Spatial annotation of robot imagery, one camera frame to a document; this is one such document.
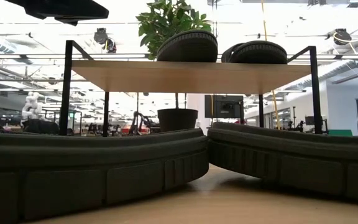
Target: black metal frame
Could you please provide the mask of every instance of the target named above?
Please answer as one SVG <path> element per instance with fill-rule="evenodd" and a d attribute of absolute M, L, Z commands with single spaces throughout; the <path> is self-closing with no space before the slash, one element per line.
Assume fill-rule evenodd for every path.
<path fill-rule="evenodd" d="M 66 40 L 65 52 L 65 73 L 63 76 L 63 93 L 62 93 L 62 108 L 60 109 L 59 119 L 59 135 L 67 135 L 67 122 L 68 111 L 70 106 L 70 83 L 71 83 L 71 70 L 73 68 L 73 47 L 77 49 L 82 57 L 88 60 L 94 60 L 88 53 L 85 52 L 74 40 Z M 109 94 L 104 94 L 104 121 L 103 121 L 103 137 L 108 136 L 109 124 Z"/>
<path fill-rule="evenodd" d="M 74 40 L 66 41 L 65 52 L 65 73 L 63 76 L 63 94 L 62 94 L 62 108 L 60 112 L 60 135 L 67 135 L 68 109 L 70 102 L 70 82 L 71 69 L 73 66 L 73 47 L 77 49 L 88 60 L 94 60 L 88 53 L 86 53 Z M 321 108 L 320 108 L 320 89 L 318 80 L 318 64 L 316 46 L 308 46 L 301 50 L 287 60 L 290 63 L 299 56 L 309 52 L 310 53 L 310 72 L 311 72 L 311 87 L 313 95 L 313 113 L 314 113 L 314 131 L 316 134 L 322 134 Z M 109 118 L 109 92 L 104 95 L 104 121 L 103 121 L 103 137 L 108 136 L 108 118 Z M 259 95 L 259 126 L 264 128 L 264 101 L 263 95 Z"/>

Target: green leaves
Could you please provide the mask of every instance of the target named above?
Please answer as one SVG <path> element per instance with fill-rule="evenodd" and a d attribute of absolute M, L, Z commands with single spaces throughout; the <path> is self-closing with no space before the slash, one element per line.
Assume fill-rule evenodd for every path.
<path fill-rule="evenodd" d="M 146 45 L 153 60 L 160 46 L 175 34 L 191 29 L 211 32 L 211 25 L 202 14 L 187 5 L 185 0 L 159 0 L 147 3 L 150 11 L 136 16 L 139 21 L 138 35 L 143 36 L 140 46 Z"/>

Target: wooden floor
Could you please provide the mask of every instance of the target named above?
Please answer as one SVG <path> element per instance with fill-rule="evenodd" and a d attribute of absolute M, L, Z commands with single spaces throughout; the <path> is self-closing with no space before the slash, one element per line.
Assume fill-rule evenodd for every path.
<path fill-rule="evenodd" d="M 211 166 L 204 177 L 163 195 L 33 223 L 358 224 L 358 203 L 271 189 L 259 179 Z"/>

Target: wooden shelf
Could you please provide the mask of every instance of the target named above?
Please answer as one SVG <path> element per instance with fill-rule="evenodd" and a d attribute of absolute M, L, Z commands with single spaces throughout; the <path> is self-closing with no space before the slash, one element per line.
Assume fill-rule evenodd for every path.
<path fill-rule="evenodd" d="M 310 74 L 308 65 L 74 60 L 104 91 L 263 94 Z"/>

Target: ceiling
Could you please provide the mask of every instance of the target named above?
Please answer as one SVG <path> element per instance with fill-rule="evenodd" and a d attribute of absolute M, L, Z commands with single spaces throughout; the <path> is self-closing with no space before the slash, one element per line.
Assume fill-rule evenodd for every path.
<path fill-rule="evenodd" d="M 107 28 L 109 37 L 117 43 L 117 54 L 106 55 L 110 57 L 109 60 L 147 60 L 145 56 L 147 48 L 139 46 L 142 37 L 138 36 L 135 16 L 147 11 L 146 3 L 150 1 L 97 0 L 96 2 L 110 10 L 109 18 L 83 21 L 74 27 L 61 24 L 52 18 L 41 21 L 26 15 L 23 8 L 0 0 L 0 43 L 13 49 L 14 54 L 27 55 L 31 58 L 29 59 L 31 64 L 28 62 L 26 64 L 23 60 L 8 59 L 9 55 L 5 58 L 1 58 L 5 55 L 0 55 L 0 67 L 35 80 L 61 79 L 64 55 L 56 54 L 64 54 L 66 40 L 75 40 L 89 54 L 102 54 L 101 57 L 106 55 L 101 46 L 93 40 L 94 32 L 101 27 Z M 317 46 L 318 54 L 353 54 L 349 44 L 339 46 L 334 45 L 332 38 L 326 40 L 326 34 L 337 28 L 346 28 L 353 40 L 357 40 L 352 43 L 353 46 L 358 47 L 358 8 L 348 7 L 347 1 L 327 1 L 327 5 L 309 6 L 307 0 L 270 0 L 265 1 L 265 14 L 262 13 L 261 5 L 256 0 L 221 0 L 214 8 L 211 1 L 207 0 L 187 0 L 187 2 L 200 13 L 207 13 L 207 19 L 214 21 L 220 54 L 236 43 L 257 40 L 258 34 L 264 39 L 264 17 L 267 39 L 283 46 L 288 54 L 295 54 L 308 45 Z M 352 75 L 354 71 L 343 73 L 341 76 Z M 1 72 L 0 75 L 6 78 L 18 78 L 16 75 L 6 75 Z M 73 73 L 72 79 L 83 78 Z M 352 80 L 351 83 L 354 82 L 357 83 L 358 79 Z M 12 83 L 3 85 L 0 82 L 0 88 L 15 88 Z M 62 89 L 60 82 L 52 85 L 47 82 L 21 83 L 21 85 L 28 88 Z M 104 93 L 98 87 L 89 82 L 72 82 L 71 88 L 82 90 L 81 94 L 78 94 L 78 91 L 72 92 L 72 102 L 89 103 L 89 111 L 100 110 L 99 107 L 90 105 L 90 103 L 103 104 Z M 50 96 L 47 97 L 46 102 L 58 103 L 60 94 L 59 91 L 45 93 L 45 96 Z M 111 94 L 110 109 L 120 116 L 131 116 L 136 110 L 135 94 Z M 184 94 L 180 95 L 179 102 L 180 106 L 184 107 Z M 174 107 L 175 96 L 163 93 L 144 96 L 141 93 L 139 103 L 140 112 L 153 115 L 159 108 Z M 72 107 L 86 110 L 78 105 Z"/>

